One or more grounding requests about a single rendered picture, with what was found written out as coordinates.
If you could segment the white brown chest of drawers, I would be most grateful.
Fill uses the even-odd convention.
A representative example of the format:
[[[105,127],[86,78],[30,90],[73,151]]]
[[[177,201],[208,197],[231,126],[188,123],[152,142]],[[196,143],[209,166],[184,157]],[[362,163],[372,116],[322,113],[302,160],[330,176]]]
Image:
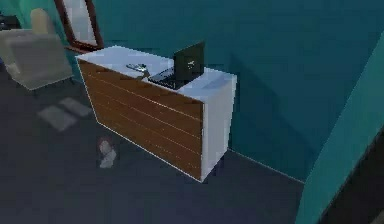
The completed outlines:
[[[174,90],[150,75],[173,66],[169,58],[122,46],[76,57],[97,122],[198,182],[228,149],[237,77],[211,68]]]

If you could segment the black laptop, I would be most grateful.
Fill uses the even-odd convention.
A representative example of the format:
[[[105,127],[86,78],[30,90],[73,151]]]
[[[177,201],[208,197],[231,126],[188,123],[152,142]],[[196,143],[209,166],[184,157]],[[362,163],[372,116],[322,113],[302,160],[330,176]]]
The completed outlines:
[[[201,41],[174,53],[174,65],[148,80],[178,90],[204,73],[205,42]]]

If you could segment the grey remote control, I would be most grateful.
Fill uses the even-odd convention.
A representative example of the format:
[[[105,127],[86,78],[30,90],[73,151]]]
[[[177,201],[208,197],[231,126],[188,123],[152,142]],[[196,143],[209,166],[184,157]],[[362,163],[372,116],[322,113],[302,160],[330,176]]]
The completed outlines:
[[[149,77],[150,74],[145,64],[127,64],[127,68],[133,69],[135,71],[141,72],[143,77]]]

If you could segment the grey white cloth lump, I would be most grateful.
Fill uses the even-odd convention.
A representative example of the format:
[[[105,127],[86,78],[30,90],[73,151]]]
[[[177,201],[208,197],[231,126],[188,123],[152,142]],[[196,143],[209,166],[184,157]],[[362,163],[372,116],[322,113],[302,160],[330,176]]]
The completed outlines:
[[[100,168],[111,168],[114,165],[117,153],[113,144],[107,138],[101,138],[98,144],[98,148],[102,154],[100,162]]]

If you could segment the brown framed window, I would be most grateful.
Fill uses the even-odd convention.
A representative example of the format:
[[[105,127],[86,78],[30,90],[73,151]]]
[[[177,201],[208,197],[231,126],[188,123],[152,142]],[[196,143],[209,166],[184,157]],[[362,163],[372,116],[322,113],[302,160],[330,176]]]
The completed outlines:
[[[54,0],[63,25],[67,49],[88,53],[104,47],[92,0]]]

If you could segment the beige cushion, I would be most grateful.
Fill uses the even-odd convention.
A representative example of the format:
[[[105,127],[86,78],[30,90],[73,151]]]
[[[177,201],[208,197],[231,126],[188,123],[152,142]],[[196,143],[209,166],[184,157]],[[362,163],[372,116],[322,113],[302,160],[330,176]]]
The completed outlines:
[[[31,27],[35,34],[55,34],[54,24],[48,13],[42,8],[35,8],[30,13]]]

